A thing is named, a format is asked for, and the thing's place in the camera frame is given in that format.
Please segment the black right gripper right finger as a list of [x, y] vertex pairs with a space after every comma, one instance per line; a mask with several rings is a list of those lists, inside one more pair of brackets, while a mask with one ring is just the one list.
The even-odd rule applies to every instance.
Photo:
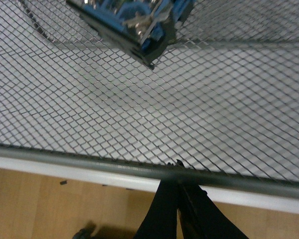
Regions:
[[185, 239], [246, 239], [208, 197], [205, 190], [192, 181], [177, 180], [178, 216]]

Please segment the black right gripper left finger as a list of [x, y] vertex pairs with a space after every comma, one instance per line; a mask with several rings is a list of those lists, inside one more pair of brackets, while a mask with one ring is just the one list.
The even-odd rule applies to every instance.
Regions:
[[178, 183], [175, 175], [161, 179], [150, 208], [134, 235], [135, 239], [177, 238]]

